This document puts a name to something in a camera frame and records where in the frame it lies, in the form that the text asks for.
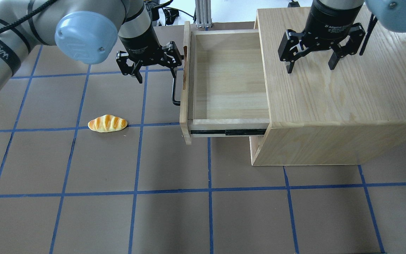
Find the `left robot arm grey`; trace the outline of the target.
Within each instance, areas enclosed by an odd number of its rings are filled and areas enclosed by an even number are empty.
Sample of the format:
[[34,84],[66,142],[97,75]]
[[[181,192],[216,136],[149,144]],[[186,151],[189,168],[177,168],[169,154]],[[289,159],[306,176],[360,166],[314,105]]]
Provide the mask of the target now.
[[142,0],[0,0],[0,90],[38,45],[57,46],[84,64],[108,58],[142,82],[140,68],[161,65],[176,74],[184,57],[175,42],[160,45]]

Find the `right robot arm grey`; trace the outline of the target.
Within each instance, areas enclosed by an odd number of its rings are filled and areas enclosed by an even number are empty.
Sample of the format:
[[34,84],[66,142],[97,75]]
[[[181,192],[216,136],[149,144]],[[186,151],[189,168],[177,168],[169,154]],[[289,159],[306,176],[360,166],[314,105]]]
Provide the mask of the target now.
[[406,0],[314,0],[301,32],[286,30],[278,48],[292,73],[295,62],[312,52],[332,50],[334,70],[347,55],[363,55],[375,25],[406,33]]

